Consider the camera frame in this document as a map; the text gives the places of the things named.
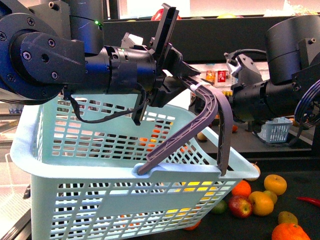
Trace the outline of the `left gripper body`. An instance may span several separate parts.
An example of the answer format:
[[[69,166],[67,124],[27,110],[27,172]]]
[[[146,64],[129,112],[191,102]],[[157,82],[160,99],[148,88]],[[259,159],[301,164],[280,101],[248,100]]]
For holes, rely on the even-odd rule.
[[[150,39],[146,49],[151,56],[151,75],[137,79],[135,87],[140,91],[132,113],[132,120],[140,125],[147,106],[164,107],[185,90],[180,77],[193,77],[198,70],[183,61],[183,55],[171,44],[171,36],[178,19],[179,11],[162,4],[164,12],[159,21],[155,37]]]

